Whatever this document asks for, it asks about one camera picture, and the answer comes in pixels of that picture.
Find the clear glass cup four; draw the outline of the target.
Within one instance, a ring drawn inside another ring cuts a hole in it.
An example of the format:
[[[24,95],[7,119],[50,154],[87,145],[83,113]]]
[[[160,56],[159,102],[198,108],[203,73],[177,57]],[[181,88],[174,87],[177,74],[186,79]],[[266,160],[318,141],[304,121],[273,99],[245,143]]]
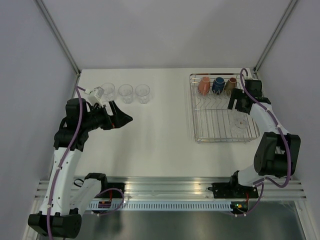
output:
[[[232,134],[239,138],[244,137],[248,126],[249,123],[245,113],[235,111],[231,114],[230,129]]]

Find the clear glass cup one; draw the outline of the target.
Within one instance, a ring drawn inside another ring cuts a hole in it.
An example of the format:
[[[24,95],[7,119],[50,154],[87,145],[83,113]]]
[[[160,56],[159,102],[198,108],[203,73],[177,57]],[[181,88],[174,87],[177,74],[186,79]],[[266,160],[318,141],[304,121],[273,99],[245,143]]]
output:
[[[116,98],[115,86],[113,83],[106,82],[101,85],[101,88],[104,90],[103,99],[106,101],[114,101]]]

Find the clear glass cup two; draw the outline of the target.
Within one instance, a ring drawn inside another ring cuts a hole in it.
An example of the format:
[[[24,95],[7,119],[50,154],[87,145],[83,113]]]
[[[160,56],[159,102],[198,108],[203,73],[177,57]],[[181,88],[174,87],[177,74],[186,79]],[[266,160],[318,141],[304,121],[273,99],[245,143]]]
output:
[[[130,84],[123,84],[118,89],[118,94],[125,104],[133,102],[133,87]]]

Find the clear glass cup three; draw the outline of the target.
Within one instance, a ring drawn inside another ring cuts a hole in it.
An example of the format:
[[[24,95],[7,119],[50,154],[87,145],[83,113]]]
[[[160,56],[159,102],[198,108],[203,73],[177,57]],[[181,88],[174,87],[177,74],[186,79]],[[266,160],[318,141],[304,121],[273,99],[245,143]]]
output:
[[[150,101],[150,90],[146,84],[140,84],[135,88],[135,94],[141,104],[147,104]]]

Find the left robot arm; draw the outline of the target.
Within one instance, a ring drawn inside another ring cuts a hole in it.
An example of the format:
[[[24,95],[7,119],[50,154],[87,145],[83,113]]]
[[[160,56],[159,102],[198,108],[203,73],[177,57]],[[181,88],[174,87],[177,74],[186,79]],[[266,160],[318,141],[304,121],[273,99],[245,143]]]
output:
[[[39,211],[28,217],[28,225],[38,234],[50,239],[76,238],[91,201],[95,197],[104,198],[111,191],[104,173],[90,172],[77,193],[71,195],[75,171],[89,133],[96,129],[119,129],[133,121],[114,101],[110,101],[109,106],[112,114],[108,114],[106,106],[90,104],[83,98],[67,101],[66,116],[54,136],[53,167],[46,194]]]

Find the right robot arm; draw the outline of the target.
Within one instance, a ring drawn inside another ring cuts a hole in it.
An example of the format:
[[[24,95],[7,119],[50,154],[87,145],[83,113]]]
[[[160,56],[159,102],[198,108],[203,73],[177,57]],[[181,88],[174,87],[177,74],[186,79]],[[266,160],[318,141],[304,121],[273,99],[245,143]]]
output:
[[[235,198],[246,192],[246,186],[258,186],[264,181],[285,188],[295,173],[301,145],[300,137],[289,133],[276,117],[270,100],[263,96],[262,82],[246,79],[241,85],[241,89],[232,90],[228,109],[249,115],[261,139],[253,164],[235,172],[237,180],[228,185],[229,194]]]

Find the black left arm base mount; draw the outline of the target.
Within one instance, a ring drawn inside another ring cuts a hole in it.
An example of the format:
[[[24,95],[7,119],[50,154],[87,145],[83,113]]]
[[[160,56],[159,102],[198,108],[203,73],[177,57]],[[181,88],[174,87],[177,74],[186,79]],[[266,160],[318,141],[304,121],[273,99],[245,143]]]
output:
[[[122,193],[125,193],[125,183],[124,182],[110,182],[107,185],[107,189],[118,189]],[[122,195],[118,190],[109,190],[98,196],[98,198],[102,199],[121,199]]]

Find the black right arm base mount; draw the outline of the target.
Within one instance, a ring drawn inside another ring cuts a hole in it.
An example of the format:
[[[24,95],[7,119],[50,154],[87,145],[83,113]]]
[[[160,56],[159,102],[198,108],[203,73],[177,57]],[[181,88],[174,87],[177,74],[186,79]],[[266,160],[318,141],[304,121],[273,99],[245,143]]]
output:
[[[229,182],[212,183],[207,189],[213,193],[215,199],[257,199],[259,197],[256,187],[231,185]]]

